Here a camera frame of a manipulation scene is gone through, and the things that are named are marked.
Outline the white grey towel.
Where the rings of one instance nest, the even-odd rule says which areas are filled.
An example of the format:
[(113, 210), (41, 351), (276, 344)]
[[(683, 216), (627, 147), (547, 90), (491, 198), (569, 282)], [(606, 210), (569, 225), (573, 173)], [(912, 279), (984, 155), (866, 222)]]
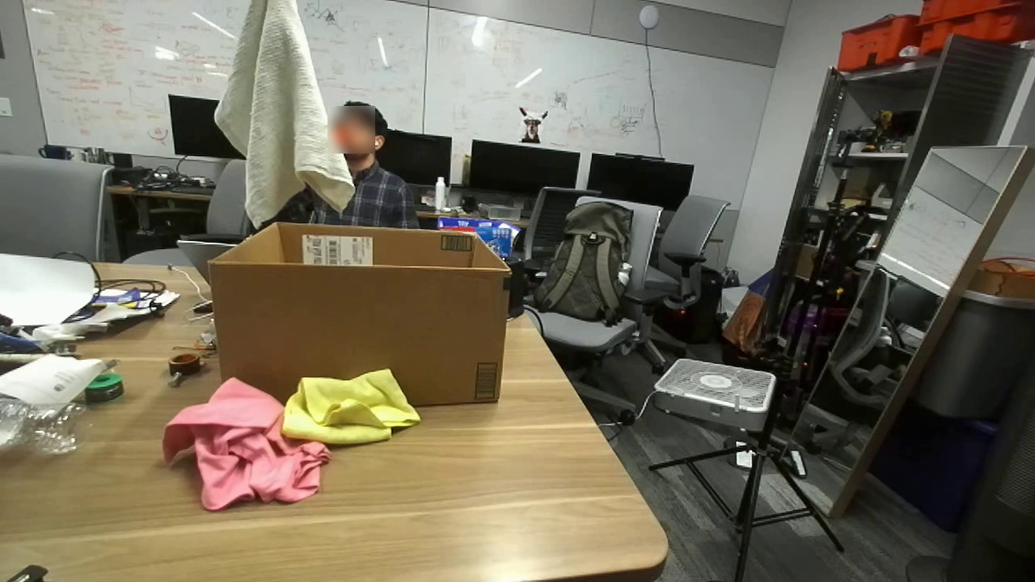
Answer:
[(344, 155), (323, 147), (323, 92), (299, 0), (251, 0), (215, 121), (247, 159), (252, 225), (276, 220), (303, 187), (330, 210), (354, 201)]

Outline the silver mac mini box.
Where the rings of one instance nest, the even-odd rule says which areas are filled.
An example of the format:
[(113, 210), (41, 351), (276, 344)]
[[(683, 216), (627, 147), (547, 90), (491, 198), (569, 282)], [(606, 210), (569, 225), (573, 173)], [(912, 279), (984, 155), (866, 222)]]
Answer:
[(777, 394), (777, 376), (705, 359), (676, 359), (654, 383), (685, 416), (735, 428), (762, 428)]

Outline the open cardboard box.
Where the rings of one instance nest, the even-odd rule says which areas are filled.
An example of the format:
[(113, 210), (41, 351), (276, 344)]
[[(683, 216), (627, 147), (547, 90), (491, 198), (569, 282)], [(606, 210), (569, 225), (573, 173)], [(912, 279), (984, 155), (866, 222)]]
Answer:
[(271, 222), (207, 262), (223, 379), (388, 368), (419, 406), (494, 403), (513, 268), (474, 231)]

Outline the grey backpack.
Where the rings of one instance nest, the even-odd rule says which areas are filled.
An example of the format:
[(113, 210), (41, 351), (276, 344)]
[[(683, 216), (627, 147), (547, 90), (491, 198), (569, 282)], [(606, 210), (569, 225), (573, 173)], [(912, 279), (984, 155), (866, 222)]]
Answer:
[(534, 302), (575, 321), (614, 321), (632, 222), (634, 212), (620, 203), (575, 203)]

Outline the bright yellow cloth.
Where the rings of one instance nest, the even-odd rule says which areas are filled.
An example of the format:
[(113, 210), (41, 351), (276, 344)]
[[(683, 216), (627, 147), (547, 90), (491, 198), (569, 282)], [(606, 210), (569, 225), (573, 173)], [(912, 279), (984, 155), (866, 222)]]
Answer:
[(303, 376), (285, 402), (283, 433), (328, 447), (364, 447), (419, 425), (422, 413), (392, 368), (354, 379)]

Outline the person in plaid shirt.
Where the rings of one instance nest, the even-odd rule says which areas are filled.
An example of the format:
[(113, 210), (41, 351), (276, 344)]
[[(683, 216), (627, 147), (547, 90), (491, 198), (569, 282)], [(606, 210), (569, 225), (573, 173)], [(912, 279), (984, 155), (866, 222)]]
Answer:
[(380, 161), (388, 144), (388, 120), (367, 99), (345, 99), (333, 105), (330, 140), (344, 153), (354, 198), (344, 210), (333, 210), (312, 187), (294, 192), (300, 222), (344, 222), (344, 225), (419, 225), (416, 187)]

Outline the magenta pink cloth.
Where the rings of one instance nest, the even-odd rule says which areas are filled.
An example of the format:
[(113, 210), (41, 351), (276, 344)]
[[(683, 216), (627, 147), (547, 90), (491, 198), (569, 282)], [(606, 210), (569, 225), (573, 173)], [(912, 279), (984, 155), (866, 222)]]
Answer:
[(271, 394), (226, 379), (203, 403), (187, 403), (164, 422), (164, 461), (195, 455), (203, 511), (226, 511), (238, 500), (303, 500), (320, 490), (330, 448), (287, 440), (283, 413)]

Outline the brown tape roll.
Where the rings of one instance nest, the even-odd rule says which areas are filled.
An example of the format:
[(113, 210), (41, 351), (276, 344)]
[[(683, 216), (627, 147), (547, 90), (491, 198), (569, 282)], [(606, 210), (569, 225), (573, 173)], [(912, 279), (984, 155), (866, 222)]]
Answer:
[(203, 354), (197, 354), (197, 351), (179, 351), (179, 354), (170, 359), (170, 376), (172, 379), (191, 376), (197, 368), (203, 368)]

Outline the green tape roll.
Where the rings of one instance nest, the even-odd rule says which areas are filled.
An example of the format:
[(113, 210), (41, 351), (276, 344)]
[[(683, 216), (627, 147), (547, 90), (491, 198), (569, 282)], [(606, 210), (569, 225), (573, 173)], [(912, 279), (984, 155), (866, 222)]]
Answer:
[(122, 379), (117, 370), (102, 370), (87, 389), (84, 402), (87, 403), (103, 403), (122, 394)]

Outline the grey trash bin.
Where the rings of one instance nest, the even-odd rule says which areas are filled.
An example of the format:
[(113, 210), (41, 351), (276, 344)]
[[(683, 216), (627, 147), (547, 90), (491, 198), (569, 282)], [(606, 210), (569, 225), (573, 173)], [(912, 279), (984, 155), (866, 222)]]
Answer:
[(917, 402), (949, 420), (997, 420), (1035, 351), (1035, 262), (984, 257), (938, 340)]

